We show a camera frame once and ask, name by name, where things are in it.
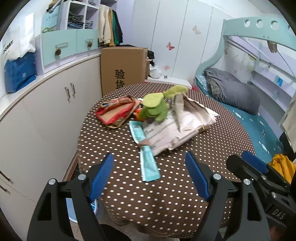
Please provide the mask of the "teal toothpaste tube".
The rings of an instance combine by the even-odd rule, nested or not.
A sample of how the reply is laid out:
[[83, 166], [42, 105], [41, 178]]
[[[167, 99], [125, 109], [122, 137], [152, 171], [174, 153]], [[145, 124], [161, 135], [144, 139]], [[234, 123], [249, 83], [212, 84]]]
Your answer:
[[140, 142], [145, 140], [144, 130], [142, 128], [142, 122], [129, 121], [129, 129], [134, 142], [139, 146], [139, 160], [142, 181], [151, 182], [158, 180], [161, 175], [158, 170], [157, 163], [152, 154], [152, 150], [148, 144], [140, 145]]

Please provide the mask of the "green plush toy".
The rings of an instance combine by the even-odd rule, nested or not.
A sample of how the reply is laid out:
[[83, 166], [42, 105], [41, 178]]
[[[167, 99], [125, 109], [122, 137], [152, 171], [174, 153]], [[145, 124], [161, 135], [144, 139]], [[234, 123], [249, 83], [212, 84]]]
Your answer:
[[151, 93], [144, 96], [142, 101], [142, 109], [136, 114], [138, 121], [145, 121], [152, 118], [161, 123], [168, 115], [169, 104], [165, 98], [173, 99], [179, 94], [186, 94], [188, 89], [182, 85], [175, 85], [165, 92]]

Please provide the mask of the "teal bed sheet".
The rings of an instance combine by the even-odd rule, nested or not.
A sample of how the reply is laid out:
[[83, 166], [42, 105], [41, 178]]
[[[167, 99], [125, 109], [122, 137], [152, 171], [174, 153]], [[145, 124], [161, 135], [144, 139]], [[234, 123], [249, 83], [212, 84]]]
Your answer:
[[269, 163], [274, 155], [283, 152], [281, 142], [260, 113], [251, 115], [223, 102], [220, 104], [228, 109], [244, 127], [252, 142], [255, 155], [260, 160]]

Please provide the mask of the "yellow cloth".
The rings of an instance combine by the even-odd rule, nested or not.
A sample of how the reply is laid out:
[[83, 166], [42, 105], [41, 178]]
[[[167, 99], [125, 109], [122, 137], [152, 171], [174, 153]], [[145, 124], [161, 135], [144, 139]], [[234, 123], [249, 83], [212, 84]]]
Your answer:
[[291, 184], [296, 166], [287, 156], [283, 154], [275, 154], [269, 165], [280, 173], [289, 184]]

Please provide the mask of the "brown polka dot tablecloth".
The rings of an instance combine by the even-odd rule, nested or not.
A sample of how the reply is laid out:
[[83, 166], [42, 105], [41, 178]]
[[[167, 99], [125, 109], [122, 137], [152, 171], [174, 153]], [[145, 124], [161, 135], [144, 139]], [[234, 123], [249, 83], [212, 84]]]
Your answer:
[[106, 213], [117, 225], [135, 223], [141, 231], [158, 237], [190, 237], [200, 226], [207, 202], [197, 193], [185, 166], [185, 155], [192, 152], [198, 161], [225, 179], [236, 181], [226, 160], [233, 154], [254, 152], [251, 139], [241, 123], [224, 106], [201, 92], [189, 90], [189, 98], [215, 111], [216, 123], [173, 151], [156, 156], [161, 174], [152, 182], [141, 177], [139, 148], [128, 123], [112, 130], [95, 113], [102, 102], [130, 94], [146, 94], [169, 89], [168, 84], [130, 85], [100, 97], [92, 103], [78, 139], [78, 161], [82, 172], [100, 163], [107, 153], [114, 157], [114, 168], [100, 197]]

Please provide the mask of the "grey folded blanket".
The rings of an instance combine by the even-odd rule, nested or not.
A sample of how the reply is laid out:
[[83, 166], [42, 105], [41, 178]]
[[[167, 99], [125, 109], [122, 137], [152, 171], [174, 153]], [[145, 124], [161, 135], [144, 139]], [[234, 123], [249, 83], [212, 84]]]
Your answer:
[[234, 75], [217, 68], [206, 69], [204, 77], [214, 99], [252, 115], [258, 113], [260, 98], [252, 85], [243, 83]]

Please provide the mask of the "white low cabinet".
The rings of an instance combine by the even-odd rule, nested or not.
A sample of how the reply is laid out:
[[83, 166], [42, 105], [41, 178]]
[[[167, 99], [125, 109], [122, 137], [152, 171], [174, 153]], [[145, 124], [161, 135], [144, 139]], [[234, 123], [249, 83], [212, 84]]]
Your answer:
[[101, 96], [100, 58], [93, 57], [44, 80], [1, 119], [1, 210], [21, 240], [46, 183], [65, 177]]

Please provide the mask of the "white plastic bag on floor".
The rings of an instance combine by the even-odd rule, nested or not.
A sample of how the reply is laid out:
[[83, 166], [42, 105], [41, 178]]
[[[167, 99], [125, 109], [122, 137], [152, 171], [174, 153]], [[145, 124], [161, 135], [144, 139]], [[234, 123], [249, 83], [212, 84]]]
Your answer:
[[149, 77], [153, 79], [159, 79], [162, 76], [161, 69], [157, 64], [149, 65]]

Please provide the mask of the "red gold snack bag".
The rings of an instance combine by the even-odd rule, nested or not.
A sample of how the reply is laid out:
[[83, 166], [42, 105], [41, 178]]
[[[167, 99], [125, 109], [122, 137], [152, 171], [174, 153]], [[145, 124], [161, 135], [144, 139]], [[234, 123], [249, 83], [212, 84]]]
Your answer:
[[116, 129], [121, 127], [141, 104], [141, 100], [131, 95], [121, 96], [101, 103], [95, 115], [106, 127]]

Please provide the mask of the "white wardrobe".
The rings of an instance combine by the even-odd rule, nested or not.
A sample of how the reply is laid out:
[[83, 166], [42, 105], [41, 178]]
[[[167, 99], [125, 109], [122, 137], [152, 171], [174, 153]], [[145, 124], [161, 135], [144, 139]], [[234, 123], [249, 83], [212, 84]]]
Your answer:
[[154, 52], [162, 75], [194, 81], [231, 17], [202, 1], [134, 1], [132, 44]]

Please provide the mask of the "blue shopping bag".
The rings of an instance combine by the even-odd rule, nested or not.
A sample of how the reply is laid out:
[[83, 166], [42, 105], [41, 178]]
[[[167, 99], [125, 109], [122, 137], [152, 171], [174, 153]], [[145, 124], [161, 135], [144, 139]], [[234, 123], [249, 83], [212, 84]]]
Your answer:
[[15, 93], [37, 78], [36, 58], [27, 52], [22, 58], [6, 61], [4, 66], [4, 83], [7, 93]]

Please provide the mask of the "large cardboard box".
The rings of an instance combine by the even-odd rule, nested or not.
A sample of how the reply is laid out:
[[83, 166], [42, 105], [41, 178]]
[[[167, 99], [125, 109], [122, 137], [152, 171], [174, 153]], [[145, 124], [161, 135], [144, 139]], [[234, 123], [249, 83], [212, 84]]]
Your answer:
[[109, 47], [102, 49], [100, 74], [103, 95], [128, 85], [144, 82], [146, 70], [146, 48]]

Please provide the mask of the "teal drawer unit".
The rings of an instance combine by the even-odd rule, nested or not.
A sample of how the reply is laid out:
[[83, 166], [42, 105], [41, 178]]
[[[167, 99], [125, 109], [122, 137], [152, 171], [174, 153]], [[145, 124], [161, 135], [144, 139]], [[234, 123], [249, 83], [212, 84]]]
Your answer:
[[99, 53], [97, 30], [59, 30], [35, 39], [37, 75], [64, 64]]

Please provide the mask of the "white shopping bag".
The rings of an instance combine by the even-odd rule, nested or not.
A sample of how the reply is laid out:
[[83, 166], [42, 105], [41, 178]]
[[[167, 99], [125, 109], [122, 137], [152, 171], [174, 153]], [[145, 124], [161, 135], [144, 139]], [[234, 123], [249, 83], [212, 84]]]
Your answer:
[[30, 13], [21, 16], [6, 31], [3, 40], [3, 60], [4, 63], [14, 61], [28, 52], [35, 51], [34, 13]]

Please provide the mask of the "hanging clothes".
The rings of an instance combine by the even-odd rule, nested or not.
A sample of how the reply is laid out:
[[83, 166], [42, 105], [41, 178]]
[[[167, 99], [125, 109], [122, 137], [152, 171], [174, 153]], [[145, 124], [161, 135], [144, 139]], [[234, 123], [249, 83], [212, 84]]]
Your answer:
[[116, 11], [101, 4], [99, 7], [99, 46], [119, 46], [123, 43], [123, 32]]

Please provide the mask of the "white cubby shelf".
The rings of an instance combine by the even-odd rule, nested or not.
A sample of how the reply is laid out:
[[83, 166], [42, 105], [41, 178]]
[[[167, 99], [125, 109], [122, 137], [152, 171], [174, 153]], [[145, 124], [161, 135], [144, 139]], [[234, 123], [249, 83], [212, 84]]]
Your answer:
[[60, 16], [60, 30], [74, 29], [70, 22], [82, 22], [81, 29], [98, 30], [99, 28], [99, 0], [94, 1], [64, 1]]

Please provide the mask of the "teal bunk bed frame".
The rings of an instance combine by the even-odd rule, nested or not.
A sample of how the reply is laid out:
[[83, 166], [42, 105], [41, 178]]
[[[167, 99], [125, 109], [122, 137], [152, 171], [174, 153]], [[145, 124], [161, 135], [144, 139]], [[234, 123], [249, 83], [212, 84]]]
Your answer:
[[218, 49], [195, 75], [195, 86], [210, 94], [204, 77], [208, 68], [234, 75], [286, 111], [295, 94], [295, 35], [283, 19], [224, 20]]

